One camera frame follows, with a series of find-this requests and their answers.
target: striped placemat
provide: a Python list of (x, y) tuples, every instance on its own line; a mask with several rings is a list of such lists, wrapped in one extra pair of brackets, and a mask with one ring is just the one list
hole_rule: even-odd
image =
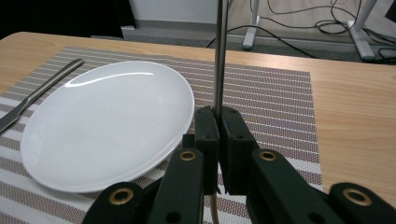
[[(213, 62), (68, 47), (0, 96), (0, 117), (76, 58), (85, 63), (41, 96), (22, 113), (18, 122), (0, 135), (0, 223), (80, 223), (100, 194), (65, 193), (45, 188), (26, 173), (21, 163), (21, 135), (29, 118), (51, 92), (73, 77), (109, 63), (162, 63), (187, 79), (197, 108), (212, 105)], [(224, 104), (241, 112), (262, 148), (281, 152), (311, 186), (322, 189), (309, 73), (227, 64)], [(167, 163), (162, 162), (134, 182), (142, 187), (149, 185), (164, 174)], [(221, 178), (219, 188), (224, 192)], [(220, 223), (250, 223), (245, 197), (221, 194), (218, 204)], [(211, 223), (208, 199), (205, 199), (204, 210), (205, 223)]]

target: knife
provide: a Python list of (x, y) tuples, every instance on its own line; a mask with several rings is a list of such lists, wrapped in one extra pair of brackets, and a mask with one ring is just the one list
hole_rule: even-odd
[(51, 88), (55, 83), (61, 80), (63, 77), (69, 75), (75, 69), (84, 64), (82, 59), (75, 59), (73, 62), (69, 63), (67, 66), (62, 68), (53, 77), (41, 85), (37, 90), (33, 91), (28, 95), (19, 105), (9, 111), (5, 116), (0, 118), (0, 133), (2, 133), (9, 125), (15, 122), (19, 117), (21, 112), (31, 105), (38, 97), (40, 97), (44, 92)]

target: floor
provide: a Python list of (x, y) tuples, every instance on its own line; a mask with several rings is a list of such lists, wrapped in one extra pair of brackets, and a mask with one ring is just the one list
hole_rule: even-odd
[[(259, 26), (288, 41), (299, 49), (316, 53), (319, 55), (319, 58), (361, 62), (360, 55), (348, 31), (339, 35), (326, 35), (316, 28), (297, 29), (284, 27), (275, 23), (277, 21), (288, 26), (313, 26), (317, 21), (333, 20), (331, 11), (337, 20), (350, 21), (353, 18), (345, 11), (356, 15), (360, 1), (362, 11), (366, 0), (261, 0), (259, 15), (262, 18), (269, 18), (272, 21), (260, 19)], [(396, 37), (396, 23), (385, 18), (385, 14), (392, 2), (393, 0), (377, 1), (365, 25), (380, 33)], [(276, 13), (310, 7), (321, 8), (278, 15), (270, 11), (268, 4), (270, 4), (269, 6)], [(228, 29), (248, 25), (251, 14), (250, 0), (233, 0), (229, 10)], [(136, 21), (136, 23), (137, 27), (134, 30), (123, 29), (125, 40), (206, 48), (207, 44), (216, 36), (215, 24), (171, 21)], [(228, 33), (227, 40), (230, 49), (242, 50), (241, 45), (246, 30), (247, 28), (242, 28)], [(326, 26), (323, 30), (326, 32), (343, 31), (339, 25)], [(373, 48), (375, 54), (377, 54), (378, 49), (384, 48), (383, 44), (373, 41), (370, 41), (370, 46)], [(261, 30), (258, 30), (256, 34), (254, 47), (251, 51), (298, 57), (304, 56), (286, 47), (283, 43)], [(385, 51), (384, 54), (387, 57), (394, 57), (396, 56), (396, 51)]]
[[(233, 0), (229, 11), (229, 29), (250, 23), (250, 2), (252, 1), (254, 0)], [(361, 13), (364, 9), (366, 0), (261, 0), (259, 3), (259, 15), (262, 18), (268, 18), (288, 26), (313, 27), (318, 21), (334, 21), (332, 12), (335, 18), (339, 21), (353, 21), (353, 17), (346, 13), (346, 11), (350, 12), (352, 15), (357, 15), (360, 2)], [(392, 3), (393, 0), (377, 1), (365, 25), (377, 30), (378, 32), (396, 37), (396, 23), (385, 18), (385, 14)], [(321, 8), (310, 9), (298, 13), (278, 14), (310, 7)], [(259, 26), (271, 31), (275, 35), (279, 35), (280, 37), (315, 41), (332, 41), (339, 43), (350, 43), (352, 41), (349, 32), (344, 32), (340, 35), (325, 35), (316, 28), (287, 28), (268, 19), (260, 19)], [(325, 32), (334, 33), (344, 30), (344, 27), (340, 25), (329, 25), (323, 27), (323, 31)], [(231, 32), (231, 34), (244, 35), (245, 29), (236, 30)], [(257, 36), (268, 36), (268, 34), (259, 30)]]

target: cable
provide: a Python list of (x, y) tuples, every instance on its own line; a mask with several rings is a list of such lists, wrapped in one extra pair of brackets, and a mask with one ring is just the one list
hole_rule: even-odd
[(347, 3), (347, 0), (343, 3), (338, 3), (339, 5), (345, 5)]
[[(358, 12), (357, 12), (356, 16), (354, 16), (352, 13), (350, 13), (349, 11), (347, 11), (347, 10), (345, 10), (343, 8), (336, 7), (335, 4), (337, 3), (337, 1), (338, 0), (335, 0), (334, 3), (332, 3), (331, 6), (309, 7), (309, 8), (304, 8), (304, 9), (295, 10), (295, 11), (289, 11), (289, 12), (275, 12), (271, 8), (270, 1), (267, 0), (268, 8), (271, 10), (272, 13), (274, 13), (276, 15), (287, 15), (287, 14), (299, 13), (299, 12), (304, 12), (304, 11), (318, 9), (318, 8), (329, 8), (331, 10), (333, 21), (330, 21), (330, 20), (317, 21), (314, 26), (306, 26), (306, 27), (304, 27), (304, 26), (289, 26), (289, 25), (280, 23), (278, 21), (275, 21), (275, 20), (273, 20), (271, 18), (267, 18), (267, 17), (260, 17), (260, 19), (272, 21), (272, 22), (275, 22), (275, 23), (277, 23), (277, 24), (279, 24), (281, 26), (287, 27), (287, 28), (293, 28), (293, 29), (314, 29), (315, 28), (315, 29), (318, 29), (321, 33), (326, 34), (326, 35), (340, 35), (340, 34), (348, 32), (349, 29), (351, 29), (353, 27), (353, 25), (350, 28), (348, 28), (347, 24), (345, 22), (341, 22), (341, 21), (339, 21), (339, 20), (337, 20), (335, 18), (335, 15), (334, 15), (333, 11), (335, 9), (344, 11), (345, 13), (349, 14), (354, 20), (356, 20), (357, 17), (359, 16), (359, 12), (361, 11), (361, 0), (359, 2)], [(252, 5), (251, 5), (251, 0), (250, 0), (250, 11), (253, 12), (253, 8), (252, 8)], [(323, 29), (324, 27), (327, 27), (327, 26), (330, 26), (330, 25), (341, 25), (344, 30), (342, 30), (340, 32), (328, 32), (328, 31)]]
[(366, 32), (366, 34), (370, 38), (372, 38), (372, 40), (374, 42), (381, 43), (381, 44), (386, 44), (386, 45), (391, 45), (391, 46), (396, 46), (396, 37), (379, 34), (378, 32), (376, 32), (376, 31), (374, 31), (374, 30), (372, 30), (370, 28), (367, 28), (365, 26), (362, 27), (362, 30), (364, 32)]
[[(238, 27), (235, 27), (235, 28), (233, 28), (233, 29), (227, 30), (227, 33), (228, 33), (228, 32), (231, 32), (231, 31), (234, 31), (234, 30), (237, 30), (237, 29), (246, 28), (246, 27), (253, 27), (253, 28), (256, 28), (256, 29), (263, 30), (263, 31), (266, 32), (267, 34), (273, 36), (274, 38), (276, 38), (277, 40), (281, 41), (281, 42), (284, 43), (285, 45), (291, 47), (292, 49), (295, 49), (295, 50), (299, 51), (300, 53), (302, 53), (302, 54), (304, 54), (304, 55), (306, 55), (306, 56), (308, 56), (308, 57), (310, 57), (310, 58), (314, 58), (314, 59), (317, 59), (317, 58), (318, 58), (318, 57), (316, 57), (316, 56), (314, 56), (314, 55), (312, 55), (312, 54), (310, 54), (310, 53), (308, 53), (308, 52), (305, 52), (305, 51), (303, 51), (303, 50), (301, 50), (301, 49), (298, 49), (297, 47), (294, 47), (293, 45), (291, 45), (291, 44), (289, 44), (288, 42), (284, 41), (283, 39), (281, 39), (281, 38), (278, 37), (277, 35), (274, 35), (273, 33), (269, 32), (268, 30), (265, 30), (264, 28), (261, 28), (260, 26), (254, 26), (254, 25), (243, 25), (243, 26), (238, 26)], [(216, 38), (213, 38), (213, 39), (209, 42), (209, 44), (207, 44), (206, 48), (209, 48), (210, 45), (212, 45), (212, 43), (213, 43), (215, 40), (216, 40)]]
[(383, 48), (383, 49), (379, 49), (379, 50), (378, 50), (378, 55), (379, 55), (383, 60), (393, 61), (394, 63), (396, 63), (396, 57), (387, 58), (387, 57), (385, 57), (385, 56), (382, 54), (382, 52), (381, 52), (382, 50), (394, 50), (394, 51), (396, 51), (396, 49)]

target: white wall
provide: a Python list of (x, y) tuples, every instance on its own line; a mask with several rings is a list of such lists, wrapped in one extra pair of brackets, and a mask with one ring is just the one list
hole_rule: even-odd
[(216, 23), (218, 0), (129, 0), (141, 21)]

